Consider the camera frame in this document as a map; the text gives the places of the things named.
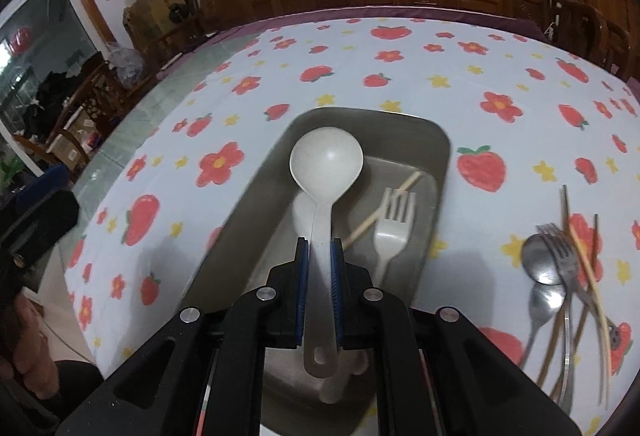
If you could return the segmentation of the person's left hand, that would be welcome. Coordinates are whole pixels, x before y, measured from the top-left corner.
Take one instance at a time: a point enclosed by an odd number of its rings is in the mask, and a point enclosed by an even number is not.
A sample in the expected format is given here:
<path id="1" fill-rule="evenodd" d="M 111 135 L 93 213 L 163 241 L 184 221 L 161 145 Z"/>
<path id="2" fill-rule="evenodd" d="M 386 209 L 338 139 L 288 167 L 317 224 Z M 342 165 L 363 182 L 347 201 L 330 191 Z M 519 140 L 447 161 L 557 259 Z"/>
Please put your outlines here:
<path id="1" fill-rule="evenodd" d="M 39 314 L 23 294 L 17 295 L 13 307 L 20 328 L 12 359 L 1 358 L 1 378 L 13 378 L 17 371 L 28 390 L 39 399 L 49 399 L 60 389 L 60 381 L 48 339 L 40 330 Z"/>

